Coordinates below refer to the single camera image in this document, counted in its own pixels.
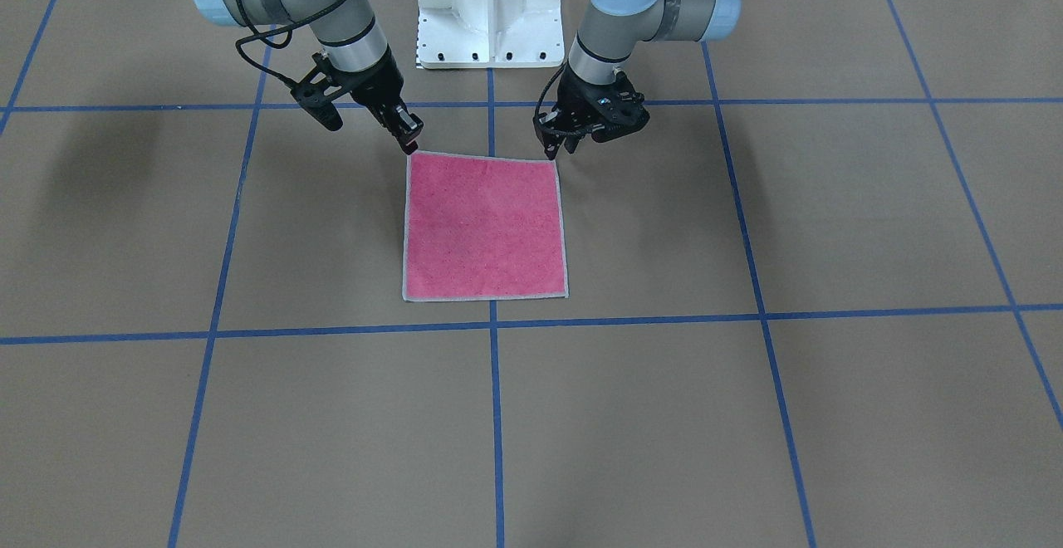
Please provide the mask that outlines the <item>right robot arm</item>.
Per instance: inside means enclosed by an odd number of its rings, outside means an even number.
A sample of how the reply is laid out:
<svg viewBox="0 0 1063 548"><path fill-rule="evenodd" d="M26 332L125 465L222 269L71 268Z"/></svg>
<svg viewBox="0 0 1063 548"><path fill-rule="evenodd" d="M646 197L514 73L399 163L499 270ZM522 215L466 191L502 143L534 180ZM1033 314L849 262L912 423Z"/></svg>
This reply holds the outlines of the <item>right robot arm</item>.
<svg viewBox="0 0 1063 548"><path fill-rule="evenodd" d="M404 79L369 0L193 0L198 13L216 25L242 27L234 44L286 47L296 30L308 28L320 44L314 67L300 80L270 71L301 109L330 131L341 129L335 101L349 96L394 136L404 154L417 150L423 121L402 99Z"/></svg>

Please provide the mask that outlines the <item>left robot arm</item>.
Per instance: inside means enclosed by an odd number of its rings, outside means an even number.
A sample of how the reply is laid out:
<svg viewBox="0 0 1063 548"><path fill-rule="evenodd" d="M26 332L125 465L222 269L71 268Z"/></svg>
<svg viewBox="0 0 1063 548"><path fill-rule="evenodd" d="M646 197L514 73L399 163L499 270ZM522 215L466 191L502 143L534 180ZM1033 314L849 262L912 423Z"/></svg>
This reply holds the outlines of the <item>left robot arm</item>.
<svg viewBox="0 0 1063 548"><path fill-rule="evenodd" d="M549 82L556 102L532 118L546 157L573 154L585 137L606 143L644 129L649 112L625 70L637 45L722 40L741 10L742 0L589 0Z"/></svg>

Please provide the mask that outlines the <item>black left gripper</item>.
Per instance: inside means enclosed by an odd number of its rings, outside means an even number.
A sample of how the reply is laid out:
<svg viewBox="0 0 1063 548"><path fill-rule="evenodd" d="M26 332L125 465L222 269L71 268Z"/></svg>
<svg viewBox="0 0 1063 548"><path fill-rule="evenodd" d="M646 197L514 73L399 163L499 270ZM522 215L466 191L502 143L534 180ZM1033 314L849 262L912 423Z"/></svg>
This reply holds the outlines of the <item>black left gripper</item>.
<svg viewBox="0 0 1063 548"><path fill-rule="evenodd" d="M615 81L591 84L566 66L558 84L555 112L536 112L536 138L547 159L557 159L566 148L571 155L586 136L606 143L632 135L649 123L644 96L634 89L630 79L619 71Z"/></svg>

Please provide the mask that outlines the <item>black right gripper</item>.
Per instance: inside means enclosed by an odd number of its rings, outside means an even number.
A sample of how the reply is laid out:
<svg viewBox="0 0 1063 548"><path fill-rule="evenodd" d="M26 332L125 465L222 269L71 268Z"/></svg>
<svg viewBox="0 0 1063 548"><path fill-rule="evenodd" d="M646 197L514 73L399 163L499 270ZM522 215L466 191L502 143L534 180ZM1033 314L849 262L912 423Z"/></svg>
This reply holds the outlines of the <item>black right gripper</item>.
<svg viewBox="0 0 1063 548"><path fill-rule="evenodd" d="M364 71L336 68L333 79L336 86L349 89L354 101L394 136L404 154L414 154L418 149L416 139L423 130L423 121L406 108L401 98L404 79L393 56L383 56Z"/></svg>

